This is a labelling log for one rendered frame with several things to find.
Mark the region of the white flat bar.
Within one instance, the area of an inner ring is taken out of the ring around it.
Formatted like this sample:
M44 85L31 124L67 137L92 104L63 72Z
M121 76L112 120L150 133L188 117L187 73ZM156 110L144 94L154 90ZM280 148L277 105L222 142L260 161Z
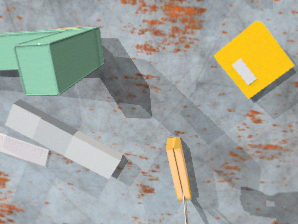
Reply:
M49 149L0 133L0 152L46 167Z

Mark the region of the green l-shaped frame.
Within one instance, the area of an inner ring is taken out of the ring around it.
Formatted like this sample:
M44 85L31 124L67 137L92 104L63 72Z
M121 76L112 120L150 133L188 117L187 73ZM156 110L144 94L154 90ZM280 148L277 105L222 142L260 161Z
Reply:
M99 27L56 30L0 33L0 70L19 70L27 96L60 95L104 65Z

